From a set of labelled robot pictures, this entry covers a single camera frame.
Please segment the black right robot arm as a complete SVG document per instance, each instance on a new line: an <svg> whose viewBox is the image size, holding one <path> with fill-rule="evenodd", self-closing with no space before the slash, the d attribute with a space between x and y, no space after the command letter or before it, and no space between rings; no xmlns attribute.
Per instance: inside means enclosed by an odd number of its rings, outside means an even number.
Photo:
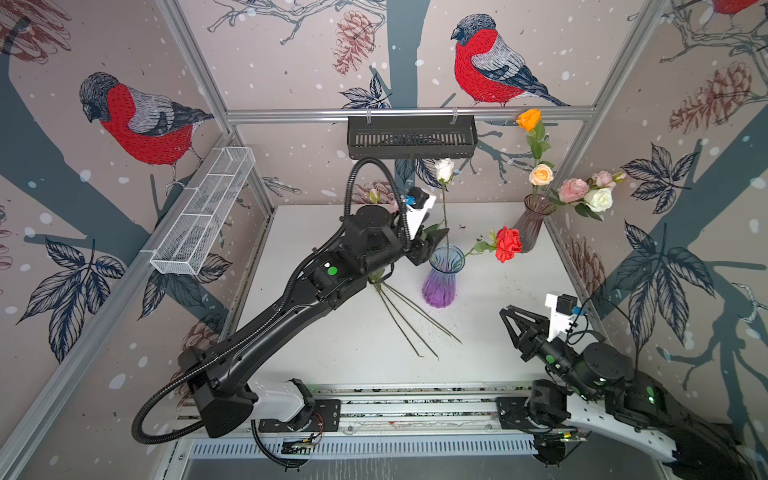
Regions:
<svg viewBox="0 0 768 480"><path fill-rule="evenodd" d="M692 412L602 339L576 352L549 335L542 315L514 306L499 315L522 360L541 361L548 375L524 400L496 400L501 427L531 435L542 463L560 464L568 442L597 433L645 452L679 479L756 478L729 427Z"/></svg>

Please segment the pink carnation stem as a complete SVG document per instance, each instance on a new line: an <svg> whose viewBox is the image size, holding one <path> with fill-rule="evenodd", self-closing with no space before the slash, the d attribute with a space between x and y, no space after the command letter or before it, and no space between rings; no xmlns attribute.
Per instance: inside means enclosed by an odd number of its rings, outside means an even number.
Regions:
<svg viewBox="0 0 768 480"><path fill-rule="evenodd" d="M626 174L623 171L609 172L601 170L592 174L586 180L579 178L566 180L560 187L557 197L565 204L574 203L583 200L589 190L599 190L603 188L613 190L625 179Z"/></svg>

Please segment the aluminium rail base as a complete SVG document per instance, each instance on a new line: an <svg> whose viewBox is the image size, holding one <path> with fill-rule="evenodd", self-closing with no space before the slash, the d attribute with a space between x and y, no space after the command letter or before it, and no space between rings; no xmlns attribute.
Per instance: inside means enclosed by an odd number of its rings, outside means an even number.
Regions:
<svg viewBox="0 0 768 480"><path fill-rule="evenodd" d="M219 439L192 436L169 449L171 463L189 460L281 460L537 455L531 435L501 428L495 399L523 397L527 389L433 392L326 392L341 401L337 432L259 433L244 424Z"/></svg>

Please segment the blue purple glass vase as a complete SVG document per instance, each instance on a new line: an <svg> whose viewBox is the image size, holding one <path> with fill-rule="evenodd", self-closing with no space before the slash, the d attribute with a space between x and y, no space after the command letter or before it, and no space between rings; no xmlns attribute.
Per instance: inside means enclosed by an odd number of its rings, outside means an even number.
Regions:
<svg viewBox="0 0 768 480"><path fill-rule="evenodd" d="M450 306L456 298L457 275L464 269L464 252L455 244L440 245L429 260L431 271L423 287L424 300L434 308Z"/></svg>

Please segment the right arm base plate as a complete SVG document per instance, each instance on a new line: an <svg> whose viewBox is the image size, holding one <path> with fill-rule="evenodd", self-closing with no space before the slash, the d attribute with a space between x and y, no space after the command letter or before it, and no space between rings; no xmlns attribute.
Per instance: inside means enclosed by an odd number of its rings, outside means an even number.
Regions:
<svg viewBox="0 0 768 480"><path fill-rule="evenodd" d="M523 397L497 397L498 418L503 430L544 434L559 428L571 418L566 405L560 401Z"/></svg>

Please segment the orange rose stem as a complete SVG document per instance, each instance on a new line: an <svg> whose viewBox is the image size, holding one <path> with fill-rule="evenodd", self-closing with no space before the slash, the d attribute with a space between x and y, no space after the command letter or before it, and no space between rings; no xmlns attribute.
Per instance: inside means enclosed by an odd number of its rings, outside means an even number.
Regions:
<svg viewBox="0 0 768 480"><path fill-rule="evenodd" d="M534 166L529 173L529 183L536 192L547 187L554 179L551 163L543 160L543 154L550 149L546 127L542 123L542 113L538 109L529 109L517 117L517 125L526 132L526 141L531 150Z"/></svg>

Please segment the white rose stem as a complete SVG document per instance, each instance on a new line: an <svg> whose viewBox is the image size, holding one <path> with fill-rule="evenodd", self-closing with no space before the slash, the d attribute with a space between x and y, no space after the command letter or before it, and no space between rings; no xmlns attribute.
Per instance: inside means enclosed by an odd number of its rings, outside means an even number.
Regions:
<svg viewBox="0 0 768 480"><path fill-rule="evenodd" d="M453 178L454 161L450 158L436 160L434 163L434 170L435 170L435 178L439 182L441 189L443 191L442 207L443 207L443 214L444 214L444 223L445 223L445 227L448 228L447 193L448 193L448 186L450 185Z"/></svg>
<svg viewBox="0 0 768 480"><path fill-rule="evenodd" d="M589 190L576 206L578 215L601 221L600 214L613 206L613 194L610 188Z"/></svg>

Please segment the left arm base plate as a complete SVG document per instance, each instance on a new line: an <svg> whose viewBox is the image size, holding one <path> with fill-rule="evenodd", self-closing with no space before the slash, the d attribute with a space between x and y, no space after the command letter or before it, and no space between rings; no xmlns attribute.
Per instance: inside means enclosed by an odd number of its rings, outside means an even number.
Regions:
<svg viewBox="0 0 768 480"><path fill-rule="evenodd" d="M315 400L305 406L288 422L263 419L258 423L259 433L327 433L337 432L341 417L341 401L338 399Z"/></svg>

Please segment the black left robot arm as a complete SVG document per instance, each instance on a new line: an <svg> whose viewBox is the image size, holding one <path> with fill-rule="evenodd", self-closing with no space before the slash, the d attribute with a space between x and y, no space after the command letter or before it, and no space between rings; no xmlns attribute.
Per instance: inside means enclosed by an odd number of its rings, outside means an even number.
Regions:
<svg viewBox="0 0 768 480"><path fill-rule="evenodd" d="M191 428L218 438L257 418L294 429L305 426L314 416L315 400L302 381L291 379L269 390L250 380L301 330L365 289L371 274L401 258L425 263L448 234L421 224L404 233L404 219L378 205L360 207L300 263L272 305L208 349L184 351L179 364L200 416Z"/></svg>

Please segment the mauve glass vase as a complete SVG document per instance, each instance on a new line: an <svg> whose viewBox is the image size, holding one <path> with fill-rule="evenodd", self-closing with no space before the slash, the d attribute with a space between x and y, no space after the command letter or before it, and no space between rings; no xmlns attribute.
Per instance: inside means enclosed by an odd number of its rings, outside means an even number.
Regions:
<svg viewBox="0 0 768 480"><path fill-rule="evenodd" d="M555 206L545 195L532 193L525 197L525 211L515 223L514 229L520 234L522 253L532 251L544 220L555 211Z"/></svg>

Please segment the small red rose stem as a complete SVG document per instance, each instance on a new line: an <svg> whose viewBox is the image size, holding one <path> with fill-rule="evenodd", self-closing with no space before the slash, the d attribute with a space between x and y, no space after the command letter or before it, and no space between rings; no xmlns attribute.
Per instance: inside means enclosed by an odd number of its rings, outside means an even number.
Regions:
<svg viewBox="0 0 768 480"><path fill-rule="evenodd" d="M383 269L379 269L370 274L367 281L374 288L374 291L382 302L389 318L393 321L397 330L418 358L424 357L419 350L419 346L422 346L426 348L434 358L440 359L438 353L411 321L411 317L424 320L437 332L447 336L459 345L463 344L458 336L438 322L424 308L391 286L387 282L390 276L391 272L385 273Z"/></svg>

